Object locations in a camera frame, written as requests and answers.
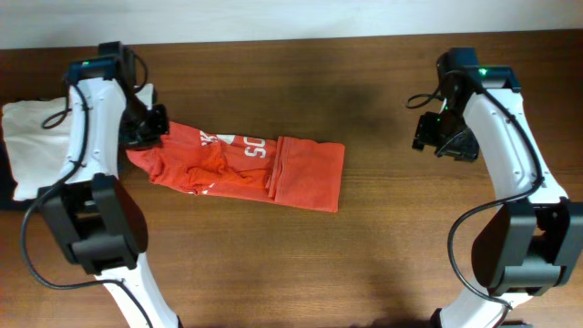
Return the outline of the red orange t-shirt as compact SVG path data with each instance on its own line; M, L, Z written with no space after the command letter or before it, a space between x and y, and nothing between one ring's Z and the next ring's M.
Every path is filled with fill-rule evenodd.
M182 193L332 213L344 154L340 143L211 134L176 122L157 146L127 152L151 183Z

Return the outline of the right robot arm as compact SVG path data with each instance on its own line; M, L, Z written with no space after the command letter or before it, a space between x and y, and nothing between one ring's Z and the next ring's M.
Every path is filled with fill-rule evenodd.
M436 90L417 99L442 106L419 118L412 147L432 147L438 158L483 159L496 198L450 228L448 260L464 288L429 323L507 327L517 306L569 281L582 252L582 205L543 160L511 67L482 66L472 47L454 47L438 57L436 70Z

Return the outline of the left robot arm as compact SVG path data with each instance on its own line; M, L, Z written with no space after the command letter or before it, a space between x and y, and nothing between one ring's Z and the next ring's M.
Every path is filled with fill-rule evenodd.
M150 149L169 132L157 95L138 97L144 64L129 46L109 42L96 57L69 65L64 164L31 209L40 211L66 260L91 277L69 289L104 286L131 327L180 327L148 265L145 217L118 175L121 149Z

